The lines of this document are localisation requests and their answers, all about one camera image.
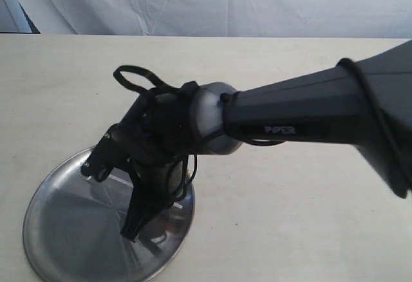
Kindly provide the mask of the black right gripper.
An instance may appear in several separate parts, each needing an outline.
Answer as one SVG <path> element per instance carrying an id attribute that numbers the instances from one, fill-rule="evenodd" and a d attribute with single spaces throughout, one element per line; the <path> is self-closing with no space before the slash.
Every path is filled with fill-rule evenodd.
<path id="1" fill-rule="evenodd" d="M 141 93 L 82 164 L 85 178 L 103 182 L 114 169 L 133 186 L 121 235 L 135 241 L 162 211 L 184 199 L 194 175 L 188 171 L 192 133 L 190 103 L 199 86 L 152 88 Z"/>

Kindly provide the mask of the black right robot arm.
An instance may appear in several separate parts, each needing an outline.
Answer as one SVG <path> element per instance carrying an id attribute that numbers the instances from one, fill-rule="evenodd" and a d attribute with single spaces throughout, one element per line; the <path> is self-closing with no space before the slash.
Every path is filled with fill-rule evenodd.
<path id="1" fill-rule="evenodd" d="M 399 198 L 411 191 L 410 42 L 246 91 L 224 82 L 176 88 L 131 65 L 113 76 L 138 98 L 80 171 L 97 182 L 114 169 L 129 175 L 133 192 L 120 232 L 131 241 L 185 197 L 194 178 L 189 160 L 229 155 L 242 144 L 348 144 Z"/>

